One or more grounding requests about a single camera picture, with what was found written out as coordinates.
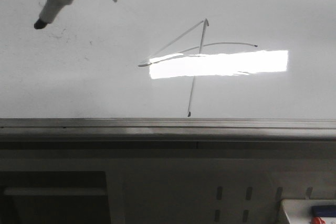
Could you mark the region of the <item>grey perforated pen tray shelf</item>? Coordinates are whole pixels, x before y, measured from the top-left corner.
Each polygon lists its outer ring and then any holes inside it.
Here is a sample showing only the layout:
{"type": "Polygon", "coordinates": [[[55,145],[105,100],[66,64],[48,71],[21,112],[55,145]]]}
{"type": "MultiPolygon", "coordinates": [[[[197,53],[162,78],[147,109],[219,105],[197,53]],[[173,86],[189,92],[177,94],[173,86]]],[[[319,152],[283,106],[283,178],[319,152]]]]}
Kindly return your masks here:
{"type": "Polygon", "coordinates": [[[283,223],[287,200],[335,200],[335,154],[156,150],[107,160],[112,223],[283,223]]]}

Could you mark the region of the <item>white plastic marker tray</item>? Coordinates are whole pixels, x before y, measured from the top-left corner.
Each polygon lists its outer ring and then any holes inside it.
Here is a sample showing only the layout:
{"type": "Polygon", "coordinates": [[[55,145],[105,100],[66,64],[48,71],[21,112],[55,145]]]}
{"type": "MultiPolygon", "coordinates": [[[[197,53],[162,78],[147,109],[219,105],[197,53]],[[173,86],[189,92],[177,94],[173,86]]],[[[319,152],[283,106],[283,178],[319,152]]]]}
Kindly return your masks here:
{"type": "MultiPolygon", "coordinates": [[[[335,205],[334,200],[284,199],[281,201],[277,223],[311,223],[314,217],[312,206],[335,205]]],[[[335,218],[322,217],[326,223],[335,223],[335,218]]]]}

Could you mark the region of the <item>red capped marker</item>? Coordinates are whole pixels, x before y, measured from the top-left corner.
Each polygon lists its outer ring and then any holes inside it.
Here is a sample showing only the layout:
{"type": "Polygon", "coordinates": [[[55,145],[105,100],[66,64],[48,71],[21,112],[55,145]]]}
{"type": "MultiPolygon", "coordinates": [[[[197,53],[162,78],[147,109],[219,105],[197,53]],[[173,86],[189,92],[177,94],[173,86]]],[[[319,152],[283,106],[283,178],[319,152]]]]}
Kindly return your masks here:
{"type": "Polygon", "coordinates": [[[326,224],[326,221],[322,217],[313,217],[311,224],[326,224]]]}

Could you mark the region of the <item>blue capped marker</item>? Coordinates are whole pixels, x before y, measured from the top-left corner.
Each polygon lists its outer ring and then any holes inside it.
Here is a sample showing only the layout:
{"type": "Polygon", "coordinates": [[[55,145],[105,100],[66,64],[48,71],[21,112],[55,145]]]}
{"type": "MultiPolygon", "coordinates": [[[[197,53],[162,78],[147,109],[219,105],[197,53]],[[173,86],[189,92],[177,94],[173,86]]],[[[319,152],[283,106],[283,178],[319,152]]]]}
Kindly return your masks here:
{"type": "Polygon", "coordinates": [[[323,206],[312,206],[311,212],[314,217],[336,217],[336,206],[335,205],[323,205],[323,206]]]}

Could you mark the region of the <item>white whiteboard with aluminium frame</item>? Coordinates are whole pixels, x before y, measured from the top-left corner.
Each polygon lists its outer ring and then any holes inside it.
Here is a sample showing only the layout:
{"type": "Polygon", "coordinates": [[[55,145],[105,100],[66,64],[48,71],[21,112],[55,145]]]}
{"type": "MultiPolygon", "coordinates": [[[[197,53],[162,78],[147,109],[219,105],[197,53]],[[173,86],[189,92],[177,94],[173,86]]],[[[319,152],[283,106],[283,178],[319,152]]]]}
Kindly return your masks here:
{"type": "Polygon", "coordinates": [[[1,139],[335,139],[335,0],[1,0],[1,139]]]}

